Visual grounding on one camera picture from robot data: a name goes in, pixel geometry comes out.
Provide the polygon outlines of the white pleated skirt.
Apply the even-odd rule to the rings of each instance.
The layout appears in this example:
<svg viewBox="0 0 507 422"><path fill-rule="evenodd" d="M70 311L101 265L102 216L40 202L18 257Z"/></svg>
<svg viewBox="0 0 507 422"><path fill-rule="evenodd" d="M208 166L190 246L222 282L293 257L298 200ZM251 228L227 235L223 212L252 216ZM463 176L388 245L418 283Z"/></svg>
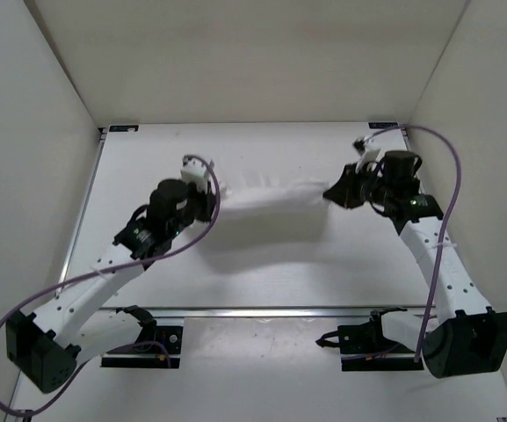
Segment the white pleated skirt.
<svg viewBox="0 0 507 422"><path fill-rule="evenodd" d="M241 179L221 185L221 209L217 228L247 223L321 222L330 205L323 194L330 188L326 179L284 178L245 172Z"/></svg>

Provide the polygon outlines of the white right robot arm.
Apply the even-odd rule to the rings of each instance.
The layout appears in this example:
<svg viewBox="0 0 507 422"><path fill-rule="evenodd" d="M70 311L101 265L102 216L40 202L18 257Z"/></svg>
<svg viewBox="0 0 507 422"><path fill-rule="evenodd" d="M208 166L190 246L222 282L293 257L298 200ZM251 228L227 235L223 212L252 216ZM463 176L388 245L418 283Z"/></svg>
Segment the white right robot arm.
<svg viewBox="0 0 507 422"><path fill-rule="evenodd" d="M353 356L404 348L436 378L496 372L507 352L507 312L479 292L446 233L449 213L421 190L419 155L390 150L374 162L365 153L347 164L323 198L344 209L369 204L389 219L429 286L423 316L401 308L374 311L360 326L340 326L336 345Z"/></svg>

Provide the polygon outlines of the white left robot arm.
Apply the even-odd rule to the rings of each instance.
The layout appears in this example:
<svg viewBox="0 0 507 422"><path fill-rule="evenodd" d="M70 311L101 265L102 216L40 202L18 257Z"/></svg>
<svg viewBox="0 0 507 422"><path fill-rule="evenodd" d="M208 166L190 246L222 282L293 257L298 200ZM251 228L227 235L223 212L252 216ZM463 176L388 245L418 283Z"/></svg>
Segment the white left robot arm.
<svg viewBox="0 0 507 422"><path fill-rule="evenodd" d="M137 350L151 347L156 322L146 310L130 305L109 317L99 317L98 310L156 261L175 256L173 241L187 227L203 222L211 229L220 204L220 184L214 177L161 181L87 276L76 277L31 313L16 309L4 319L10 361L47 394L100 354L127 345Z"/></svg>

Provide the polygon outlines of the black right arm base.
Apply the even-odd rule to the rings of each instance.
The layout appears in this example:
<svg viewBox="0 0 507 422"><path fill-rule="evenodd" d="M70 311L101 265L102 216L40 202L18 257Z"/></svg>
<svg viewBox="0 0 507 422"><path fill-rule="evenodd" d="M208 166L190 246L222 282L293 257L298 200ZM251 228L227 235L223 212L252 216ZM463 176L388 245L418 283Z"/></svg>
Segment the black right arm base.
<svg viewBox="0 0 507 422"><path fill-rule="evenodd" d="M385 317L416 325L409 333L418 333L421 320L405 308L376 309L363 324L340 324L335 331L324 333L315 343L321 348L337 349L343 372L409 372L421 371L424 364L414 361L414 352L403 343L386 338Z"/></svg>

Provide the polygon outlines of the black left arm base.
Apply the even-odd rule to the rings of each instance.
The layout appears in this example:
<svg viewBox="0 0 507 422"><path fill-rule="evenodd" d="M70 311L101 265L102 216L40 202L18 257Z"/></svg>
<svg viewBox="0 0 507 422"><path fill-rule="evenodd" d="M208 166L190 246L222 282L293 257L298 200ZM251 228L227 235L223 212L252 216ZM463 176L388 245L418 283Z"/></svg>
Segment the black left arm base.
<svg viewBox="0 0 507 422"><path fill-rule="evenodd" d="M127 346L106 353L101 367L126 369L178 369L184 334L181 318L160 318L136 305L117 308L116 314L137 321L140 332Z"/></svg>

